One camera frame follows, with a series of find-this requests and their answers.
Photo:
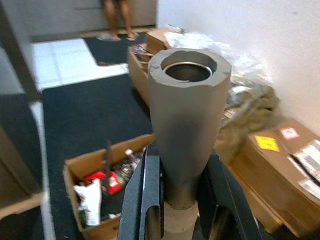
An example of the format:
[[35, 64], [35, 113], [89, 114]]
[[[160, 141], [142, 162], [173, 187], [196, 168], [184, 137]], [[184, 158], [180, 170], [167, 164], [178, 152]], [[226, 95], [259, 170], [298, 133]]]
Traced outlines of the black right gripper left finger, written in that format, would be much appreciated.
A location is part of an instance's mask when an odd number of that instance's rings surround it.
[[156, 146], [148, 146], [125, 187], [120, 240], [160, 240], [164, 236], [164, 174]]

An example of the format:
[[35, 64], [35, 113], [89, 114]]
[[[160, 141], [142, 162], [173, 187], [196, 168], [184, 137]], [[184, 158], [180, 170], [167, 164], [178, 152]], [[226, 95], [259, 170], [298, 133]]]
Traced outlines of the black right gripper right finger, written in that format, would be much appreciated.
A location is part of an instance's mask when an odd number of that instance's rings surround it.
[[262, 238], [242, 187], [216, 152], [193, 184], [192, 195], [198, 208], [193, 240]]

